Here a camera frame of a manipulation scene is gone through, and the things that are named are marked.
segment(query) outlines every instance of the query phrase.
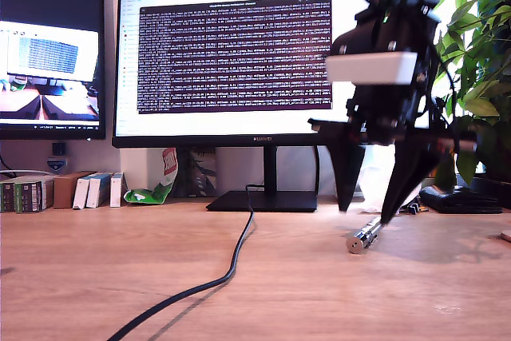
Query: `metal cylinder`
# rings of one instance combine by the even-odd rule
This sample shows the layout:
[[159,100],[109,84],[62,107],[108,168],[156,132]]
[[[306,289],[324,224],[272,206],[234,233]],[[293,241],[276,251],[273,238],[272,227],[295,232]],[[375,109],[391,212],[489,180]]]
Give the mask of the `metal cylinder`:
[[381,217],[375,217],[365,227],[360,229],[356,235],[346,241],[349,253],[360,254],[365,248],[370,247],[382,229],[381,219]]

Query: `white sensor block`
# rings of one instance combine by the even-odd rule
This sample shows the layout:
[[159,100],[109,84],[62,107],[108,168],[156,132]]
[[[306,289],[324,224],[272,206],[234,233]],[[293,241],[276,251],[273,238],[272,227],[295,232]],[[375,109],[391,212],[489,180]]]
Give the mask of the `white sensor block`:
[[355,85],[410,85],[417,53],[338,55],[327,57],[328,81],[351,81]]

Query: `green package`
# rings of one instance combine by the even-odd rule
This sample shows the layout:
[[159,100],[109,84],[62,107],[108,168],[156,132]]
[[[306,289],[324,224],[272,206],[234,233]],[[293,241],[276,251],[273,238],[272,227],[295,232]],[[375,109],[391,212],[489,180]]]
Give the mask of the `green package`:
[[177,175],[177,154],[175,148],[167,148],[162,153],[163,177],[154,188],[132,189],[125,193],[125,200],[129,203],[163,204],[172,190]]

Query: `monitor bezel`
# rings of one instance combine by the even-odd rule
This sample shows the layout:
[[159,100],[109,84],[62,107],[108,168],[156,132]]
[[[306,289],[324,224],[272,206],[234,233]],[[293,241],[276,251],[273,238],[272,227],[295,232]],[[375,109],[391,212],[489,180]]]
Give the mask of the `monitor bezel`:
[[115,148],[164,148],[169,146],[261,147],[265,145],[302,146],[325,145],[324,140],[311,129],[311,133],[276,133],[256,135],[204,135],[204,136],[117,136],[117,87],[119,79],[119,44],[121,0],[117,0],[117,42],[115,94],[113,103],[112,145]]
[[[102,18],[99,30],[99,54],[98,63],[102,68],[101,71],[101,82],[103,85],[102,91],[99,93],[99,128],[98,129],[24,129],[16,125],[13,129],[1,129],[2,134],[0,138],[2,140],[104,140],[106,138],[106,65],[105,65],[105,0],[98,0],[101,6]],[[59,121],[50,123],[48,125],[59,125]]]

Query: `computer screen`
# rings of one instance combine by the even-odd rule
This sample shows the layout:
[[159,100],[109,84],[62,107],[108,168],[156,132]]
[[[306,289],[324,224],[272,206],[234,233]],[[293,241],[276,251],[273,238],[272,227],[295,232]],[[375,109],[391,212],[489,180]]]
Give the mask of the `computer screen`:
[[347,119],[324,58],[364,0],[119,0],[113,143],[306,145]]
[[0,138],[104,138],[104,73],[104,0],[0,0]]

